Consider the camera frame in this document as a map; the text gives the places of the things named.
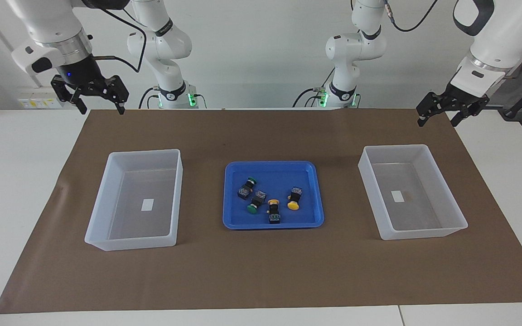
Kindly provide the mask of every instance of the small electronic component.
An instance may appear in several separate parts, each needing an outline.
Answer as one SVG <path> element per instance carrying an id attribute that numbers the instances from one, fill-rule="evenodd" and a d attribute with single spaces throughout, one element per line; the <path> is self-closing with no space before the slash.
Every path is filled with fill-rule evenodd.
<path id="1" fill-rule="evenodd" d="M 279 200 L 269 200 L 269 224 L 281 223 L 281 215 L 279 215 Z"/>
<path id="2" fill-rule="evenodd" d="M 255 192 L 255 196 L 251 200 L 251 203 L 247 206 L 247 211 L 252 214 L 257 214 L 259 207 L 261 207 L 261 205 L 263 205 L 265 202 L 265 198 L 267 198 L 267 194 L 261 190 L 257 190 L 257 192 Z"/>
<path id="3" fill-rule="evenodd" d="M 299 209 L 299 200 L 301 199 L 302 190 L 299 187 L 293 187 L 291 189 L 291 194 L 287 197 L 290 201 L 287 203 L 287 207 L 292 211 L 296 211 Z"/>
<path id="4" fill-rule="evenodd" d="M 251 192 L 253 192 L 253 187 L 255 187 L 255 184 L 257 184 L 257 180 L 253 179 L 252 177 L 247 178 L 245 184 L 243 184 L 237 192 L 239 198 L 247 199 Z"/>

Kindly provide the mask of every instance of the white robotic arm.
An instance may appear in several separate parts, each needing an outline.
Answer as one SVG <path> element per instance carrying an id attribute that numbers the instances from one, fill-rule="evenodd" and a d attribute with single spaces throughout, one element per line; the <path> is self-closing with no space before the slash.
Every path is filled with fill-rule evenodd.
<path id="1" fill-rule="evenodd" d="M 86 35 L 74 7 L 122 9 L 129 0 L 7 0 L 29 33 L 29 40 L 12 53 L 17 65 L 30 75 L 56 68 L 52 87 L 60 101 L 69 101 L 84 114 L 80 96 L 112 101 L 120 114 L 128 90 L 118 76 L 104 78 L 92 56 L 91 35 Z"/>
<path id="2" fill-rule="evenodd" d="M 360 69 L 355 62 L 373 60 L 386 51 L 381 35 L 384 3 L 382 0 L 356 0 L 352 22 L 358 33 L 331 37 L 326 54 L 335 64 L 333 81 L 327 86 L 319 104 L 324 107 L 348 107 L 354 101 Z"/>
<path id="3" fill-rule="evenodd" d="M 420 126 L 444 111 L 458 111 L 455 126 L 477 115 L 485 93 L 522 62 L 522 0 L 458 0 L 453 16 L 474 43 L 444 93 L 428 93 L 416 108 Z"/>
<path id="4" fill-rule="evenodd" d="M 139 22 L 148 29 L 144 60 L 158 81 L 160 107 L 196 107 L 196 87 L 183 80 L 178 64 L 172 61 L 191 54 L 189 36 L 173 24 L 163 0 L 132 0 L 132 4 Z M 140 57 L 142 38 L 138 33 L 128 37 L 128 49 L 135 56 Z"/>

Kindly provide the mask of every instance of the blue tray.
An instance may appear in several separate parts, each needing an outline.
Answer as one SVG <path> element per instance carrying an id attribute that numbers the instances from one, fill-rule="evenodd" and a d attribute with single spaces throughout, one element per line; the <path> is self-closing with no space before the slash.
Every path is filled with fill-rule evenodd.
<path id="1" fill-rule="evenodd" d="M 248 177 L 257 180 L 253 194 L 246 200 L 237 196 L 237 191 Z M 300 187 L 303 194 L 299 209 L 287 208 L 287 196 L 292 187 Z M 267 193 L 267 199 L 257 214 L 247 211 L 254 192 Z M 269 224 L 267 202 L 279 200 L 281 223 Z M 324 222 L 321 194 L 317 183 L 315 166 L 307 161 L 233 162 L 225 170 L 223 224 L 232 230 L 255 229 L 308 229 L 319 227 Z"/>

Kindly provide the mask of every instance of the silver metal ring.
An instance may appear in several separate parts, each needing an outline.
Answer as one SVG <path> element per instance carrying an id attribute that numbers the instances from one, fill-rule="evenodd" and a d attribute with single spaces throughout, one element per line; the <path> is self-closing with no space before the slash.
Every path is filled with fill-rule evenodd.
<path id="1" fill-rule="evenodd" d="M 80 62 L 92 53 L 92 44 L 87 39 L 86 32 L 81 29 L 79 33 L 66 39 L 66 41 L 54 43 L 39 43 L 43 48 L 56 48 L 64 55 L 66 64 Z"/>
<path id="2" fill-rule="evenodd" d="M 488 70 L 489 72 L 508 72 L 510 71 L 512 68 L 499 68 L 499 67 L 493 67 L 489 64 L 486 64 L 484 62 L 482 62 L 481 60 L 478 60 L 478 58 L 476 58 L 472 52 L 469 52 L 467 54 L 467 57 L 470 59 L 470 61 L 472 62 L 472 64 L 474 64 L 475 66 L 477 66 L 478 68 L 481 68 L 481 69 L 485 69 L 485 70 Z"/>

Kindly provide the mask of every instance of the yellow button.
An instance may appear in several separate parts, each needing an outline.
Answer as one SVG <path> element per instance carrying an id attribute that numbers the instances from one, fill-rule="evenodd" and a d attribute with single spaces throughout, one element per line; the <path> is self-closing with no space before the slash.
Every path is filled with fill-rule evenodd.
<path id="1" fill-rule="evenodd" d="M 290 201 L 288 202 L 287 206 L 292 210 L 292 211 L 296 211 L 299 209 L 299 204 L 294 202 L 294 201 Z"/>

